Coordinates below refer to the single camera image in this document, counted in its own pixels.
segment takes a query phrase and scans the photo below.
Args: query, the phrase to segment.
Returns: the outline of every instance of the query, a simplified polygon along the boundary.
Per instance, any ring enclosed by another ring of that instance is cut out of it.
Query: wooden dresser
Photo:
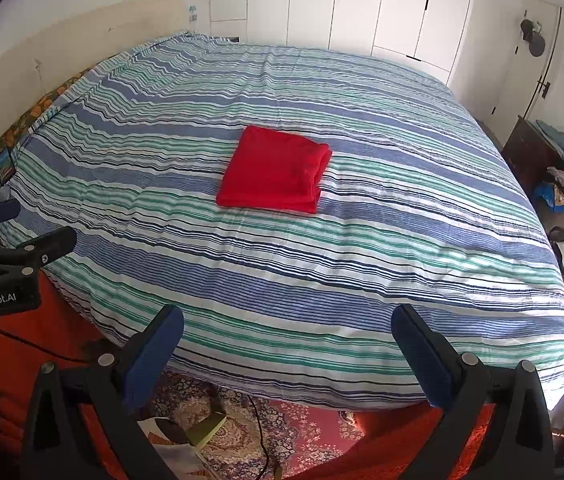
[[[529,198],[542,182],[546,168],[560,161],[560,155],[542,134],[522,117],[518,117],[518,123],[502,149],[502,157]]]

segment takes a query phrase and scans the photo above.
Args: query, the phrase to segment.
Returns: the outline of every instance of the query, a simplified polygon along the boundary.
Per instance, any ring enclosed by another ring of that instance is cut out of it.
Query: orange fabric
[[[60,355],[84,359],[82,345],[102,338],[60,296],[43,272],[38,280],[40,307],[36,310],[0,317],[0,329]],[[0,449],[14,455],[22,450],[28,400],[42,363],[53,360],[60,368],[80,366],[54,358],[45,352],[0,334]],[[94,411],[83,410],[86,426],[109,474],[124,479],[113,452],[102,433]]]
[[[493,411],[483,407],[449,479],[464,476],[480,447]],[[442,411],[421,402],[400,410],[357,412],[364,437],[344,455],[293,476],[292,480],[392,480],[404,471],[436,428]]]

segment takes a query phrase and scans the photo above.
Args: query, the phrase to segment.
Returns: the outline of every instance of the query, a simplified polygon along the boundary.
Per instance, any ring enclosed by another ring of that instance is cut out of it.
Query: folded red cloth
[[[332,151],[299,135],[247,126],[226,168],[217,205],[315,213]]]

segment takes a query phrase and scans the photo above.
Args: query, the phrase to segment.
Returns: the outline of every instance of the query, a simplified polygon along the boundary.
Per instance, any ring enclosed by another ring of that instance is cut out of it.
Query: silver screw
[[[462,362],[465,365],[475,366],[476,364],[478,364],[478,357],[477,355],[472,354],[471,352],[464,352],[462,354]]]
[[[43,374],[49,374],[53,371],[53,368],[56,367],[56,364],[53,361],[47,361],[40,367],[40,371]]]
[[[522,361],[522,367],[529,373],[536,371],[536,366],[531,361],[527,361],[526,359]]]
[[[102,354],[98,357],[98,364],[100,366],[111,366],[116,358],[113,354]]]

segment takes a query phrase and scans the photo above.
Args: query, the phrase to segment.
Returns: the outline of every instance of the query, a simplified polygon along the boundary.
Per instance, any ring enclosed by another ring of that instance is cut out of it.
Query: striped bedsheet
[[[248,124],[326,142],[318,214],[219,208]],[[81,78],[14,152],[13,246],[58,226],[48,273],[123,343],[165,303],[170,365],[340,409],[421,399],[390,332],[411,303],[458,351],[537,365],[564,392],[564,284],[520,187],[436,79],[386,60],[177,34]]]

